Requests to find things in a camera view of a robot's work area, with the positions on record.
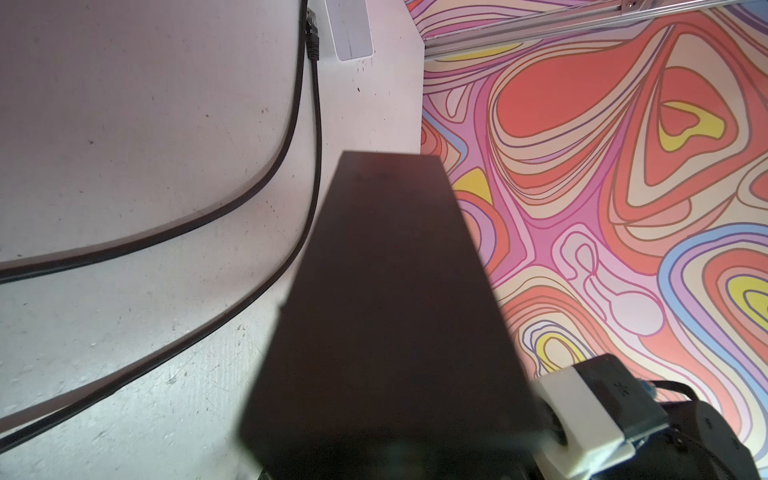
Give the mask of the black network switch box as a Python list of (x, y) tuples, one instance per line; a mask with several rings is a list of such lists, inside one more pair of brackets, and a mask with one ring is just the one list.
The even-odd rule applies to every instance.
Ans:
[(543, 434), (440, 160), (342, 154), (244, 447), (274, 479), (521, 479)]

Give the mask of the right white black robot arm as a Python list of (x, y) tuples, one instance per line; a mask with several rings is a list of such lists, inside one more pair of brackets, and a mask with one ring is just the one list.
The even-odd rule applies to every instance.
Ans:
[(661, 404), (669, 426), (636, 445), (635, 455), (597, 479), (758, 479), (751, 451), (724, 417), (680, 382), (652, 380), (656, 390), (682, 394), (684, 401)]

